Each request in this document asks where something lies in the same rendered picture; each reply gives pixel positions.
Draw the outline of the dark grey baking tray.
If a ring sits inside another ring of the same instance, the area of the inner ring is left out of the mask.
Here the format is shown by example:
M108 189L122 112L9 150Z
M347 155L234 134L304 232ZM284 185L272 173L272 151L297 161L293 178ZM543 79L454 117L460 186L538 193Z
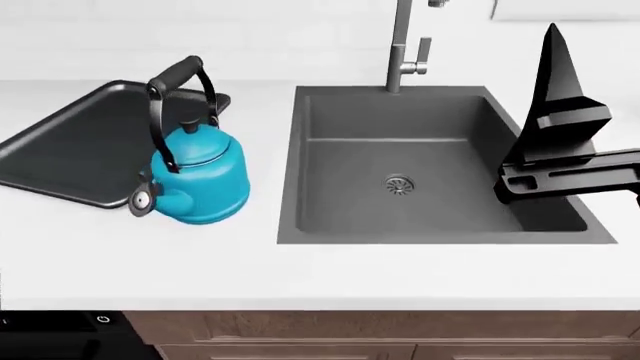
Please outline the dark grey baking tray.
M128 207L155 152L146 85L111 81L1 142L0 185L104 209ZM216 93L221 113L230 98ZM164 133L206 110L203 89L180 86L165 98Z

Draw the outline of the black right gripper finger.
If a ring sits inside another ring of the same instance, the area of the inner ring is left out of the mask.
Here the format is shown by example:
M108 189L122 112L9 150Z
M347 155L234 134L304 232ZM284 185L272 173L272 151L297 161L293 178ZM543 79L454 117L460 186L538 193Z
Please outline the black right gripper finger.
M565 38L558 26L550 23L524 127L503 163L594 155L592 138L611 119L607 105L584 95Z

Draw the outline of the brown wooden base cabinet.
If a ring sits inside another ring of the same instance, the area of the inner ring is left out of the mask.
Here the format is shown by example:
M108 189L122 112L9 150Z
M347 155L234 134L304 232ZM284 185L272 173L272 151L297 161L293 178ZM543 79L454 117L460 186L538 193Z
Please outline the brown wooden base cabinet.
M640 360L640 311L126 311L162 360Z

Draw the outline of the white wall cabinet underside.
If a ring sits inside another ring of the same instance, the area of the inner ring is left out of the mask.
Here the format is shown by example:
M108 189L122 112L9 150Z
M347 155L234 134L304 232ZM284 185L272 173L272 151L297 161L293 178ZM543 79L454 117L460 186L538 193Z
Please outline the white wall cabinet underside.
M494 0L496 21L640 21L640 0Z

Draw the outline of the steel sink drain strainer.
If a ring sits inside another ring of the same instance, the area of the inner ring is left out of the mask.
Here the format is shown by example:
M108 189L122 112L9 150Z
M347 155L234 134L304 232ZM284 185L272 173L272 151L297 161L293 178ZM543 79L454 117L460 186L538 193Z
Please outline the steel sink drain strainer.
M410 194L416 188L414 180L405 174L390 174L383 184L386 191L398 196Z

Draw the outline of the black dishwasher control panel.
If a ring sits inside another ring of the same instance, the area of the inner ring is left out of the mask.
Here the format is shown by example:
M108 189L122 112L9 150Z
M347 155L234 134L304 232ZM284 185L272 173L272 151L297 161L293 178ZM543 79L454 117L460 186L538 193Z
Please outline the black dishwasher control panel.
M164 360L121 311L0 311L0 360Z

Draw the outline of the grey kitchen sink basin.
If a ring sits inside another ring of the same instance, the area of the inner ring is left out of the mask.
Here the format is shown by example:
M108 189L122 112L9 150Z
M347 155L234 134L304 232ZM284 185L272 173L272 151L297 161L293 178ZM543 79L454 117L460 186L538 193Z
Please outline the grey kitchen sink basin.
M296 89L277 241L339 245L605 245L577 197L500 203L519 126L483 86ZM405 174L416 188L390 194Z

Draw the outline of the steel sink faucet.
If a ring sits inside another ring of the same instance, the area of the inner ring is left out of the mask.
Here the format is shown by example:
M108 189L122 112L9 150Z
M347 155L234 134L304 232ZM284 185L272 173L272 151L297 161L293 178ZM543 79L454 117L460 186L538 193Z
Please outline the steel sink faucet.
M428 59L433 39L421 37L416 59L405 60L407 36L410 25L413 0L397 0L392 39L389 51L385 89L389 93L400 92L401 80L407 74L427 74Z

